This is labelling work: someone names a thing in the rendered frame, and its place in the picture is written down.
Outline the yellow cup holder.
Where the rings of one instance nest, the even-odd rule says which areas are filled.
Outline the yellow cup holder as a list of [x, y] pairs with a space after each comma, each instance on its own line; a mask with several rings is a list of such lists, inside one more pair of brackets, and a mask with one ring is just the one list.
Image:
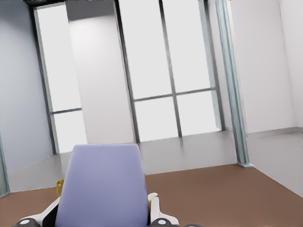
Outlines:
[[57, 197], [61, 196], [63, 184], [64, 184], [64, 178], [56, 182]]

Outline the wide window with grey frame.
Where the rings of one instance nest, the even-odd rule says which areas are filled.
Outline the wide window with grey frame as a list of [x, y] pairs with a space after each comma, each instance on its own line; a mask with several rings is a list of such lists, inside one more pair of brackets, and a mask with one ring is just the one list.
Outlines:
[[115, 0], [135, 142], [225, 131], [207, 0]]

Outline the narrow window with grey frame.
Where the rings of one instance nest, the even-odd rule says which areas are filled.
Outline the narrow window with grey frame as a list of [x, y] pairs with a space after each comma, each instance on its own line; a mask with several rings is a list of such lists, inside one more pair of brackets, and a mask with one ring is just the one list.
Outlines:
[[34, 9], [55, 154], [87, 143], [65, 2]]

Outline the lavender cup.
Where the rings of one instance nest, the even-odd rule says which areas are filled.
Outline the lavender cup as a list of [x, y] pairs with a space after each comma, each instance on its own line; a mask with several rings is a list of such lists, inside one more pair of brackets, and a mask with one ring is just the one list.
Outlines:
[[55, 227], [146, 227], [149, 202], [136, 144], [76, 145]]

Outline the silver frame post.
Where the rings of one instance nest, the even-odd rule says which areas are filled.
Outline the silver frame post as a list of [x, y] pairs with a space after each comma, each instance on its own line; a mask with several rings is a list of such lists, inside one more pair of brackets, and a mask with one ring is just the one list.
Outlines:
[[9, 178], [5, 162], [2, 138], [0, 134], [0, 198], [10, 194]]
[[227, 1], [228, 0], [215, 0], [215, 7], [220, 33], [237, 163], [241, 167], [247, 169], [253, 168], [254, 165], [249, 160]]

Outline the pale left gripper left finger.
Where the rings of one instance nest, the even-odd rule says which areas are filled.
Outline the pale left gripper left finger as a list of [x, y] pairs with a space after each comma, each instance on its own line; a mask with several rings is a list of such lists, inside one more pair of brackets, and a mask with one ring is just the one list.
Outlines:
[[42, 213], [20, 219], [14, 227], [54, 227], [60, 197], [50, 204]]

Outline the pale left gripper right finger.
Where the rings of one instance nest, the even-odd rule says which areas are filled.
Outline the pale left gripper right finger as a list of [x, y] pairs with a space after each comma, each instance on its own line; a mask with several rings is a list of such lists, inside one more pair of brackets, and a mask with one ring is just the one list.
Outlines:
[[148, 227], [180, 227], [176, 217], [161, 212], [160, 199], [157, 193], [150, 193], [148, 200], [150, 207], [150, 223]]

